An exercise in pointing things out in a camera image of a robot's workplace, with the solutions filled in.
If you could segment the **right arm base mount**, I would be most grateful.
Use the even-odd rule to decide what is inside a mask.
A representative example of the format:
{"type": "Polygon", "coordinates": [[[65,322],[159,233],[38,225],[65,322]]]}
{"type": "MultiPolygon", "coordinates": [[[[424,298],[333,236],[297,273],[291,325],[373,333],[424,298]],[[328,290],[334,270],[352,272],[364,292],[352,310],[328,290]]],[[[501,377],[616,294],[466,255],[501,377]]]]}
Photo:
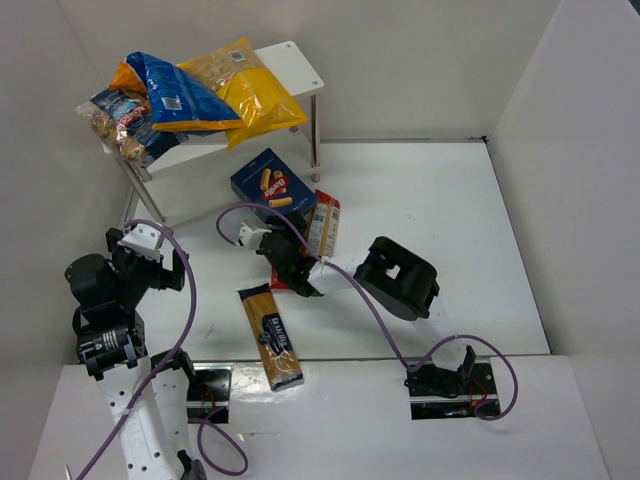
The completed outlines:
{"type": "Polygon", "coordinates": [[[495,417],[502,411],[493,369],[488,361],[476,362],[469,379],[459,384],[433,364],[426,364],[404,381],[412,420],[495,417]]]}

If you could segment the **dark blue Barilla pasta box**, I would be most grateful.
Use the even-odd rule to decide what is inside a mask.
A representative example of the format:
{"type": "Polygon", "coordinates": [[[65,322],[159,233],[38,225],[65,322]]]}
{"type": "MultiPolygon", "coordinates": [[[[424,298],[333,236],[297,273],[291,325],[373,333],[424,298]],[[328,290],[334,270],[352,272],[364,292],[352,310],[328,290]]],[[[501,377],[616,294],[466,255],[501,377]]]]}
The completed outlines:
{"type": "Polygon", "coordinates": [[[316,206],[315,193],[271,148],[232,174],[230,184],[242,201],[266,206],[284,216],[292,212],[306,215],[316,206]]]}

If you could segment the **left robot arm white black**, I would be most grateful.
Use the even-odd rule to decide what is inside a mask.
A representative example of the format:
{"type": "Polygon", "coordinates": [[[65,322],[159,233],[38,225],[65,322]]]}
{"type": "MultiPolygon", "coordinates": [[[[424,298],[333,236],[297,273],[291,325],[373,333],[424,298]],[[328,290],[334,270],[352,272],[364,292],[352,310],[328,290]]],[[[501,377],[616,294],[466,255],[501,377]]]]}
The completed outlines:
{"type": "Polygon", "coordinates": [[[195,371],[180,334],[173,347],[150,355],[137,306],[150,289],[191,290],[186,323],[195,319],[196,286],[188,256],[175,245],[170,268],[161,246],[175,239],[149,220],[131,220],[106,234],[109,254],[76,259],[64,277],[78,303],[72,328],[76,355],[104,395],[115,426],[79,473],[85,478],[119,441],[130,479],[203,479],[191,449],[186,396],[195,371]]]}

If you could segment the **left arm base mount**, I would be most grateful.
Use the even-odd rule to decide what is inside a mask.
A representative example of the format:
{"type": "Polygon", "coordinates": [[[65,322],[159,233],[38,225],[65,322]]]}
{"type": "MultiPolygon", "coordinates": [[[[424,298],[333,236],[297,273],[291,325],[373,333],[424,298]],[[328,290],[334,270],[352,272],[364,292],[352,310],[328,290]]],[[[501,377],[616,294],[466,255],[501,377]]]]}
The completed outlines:
{"type": "Polygon", "coordinates": [[[196,363],[195,377],[187,391],[187,416],[208,417],[214,424],[227,424],[231,380],[231,364],[196,363]]]}

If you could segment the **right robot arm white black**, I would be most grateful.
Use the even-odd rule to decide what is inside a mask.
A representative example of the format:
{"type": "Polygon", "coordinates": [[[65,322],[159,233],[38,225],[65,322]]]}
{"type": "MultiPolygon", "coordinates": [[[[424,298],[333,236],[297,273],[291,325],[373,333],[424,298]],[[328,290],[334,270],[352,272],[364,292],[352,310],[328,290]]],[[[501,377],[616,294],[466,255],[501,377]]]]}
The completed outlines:
{"type": "Polygon", "coordinates": [[[476,354],[456,336],[439,299],[434,266],[385,236],[376,237],[365,251],[322,257],[306,251],[301,233],[306,221],[299,214],[269,213],[265,223],[256,252],[267,259],[285,287],[305,298],[361,288],[432,344],[449,340],[427,361],[428,395],[453,398],[469,389],[476,354]]]}

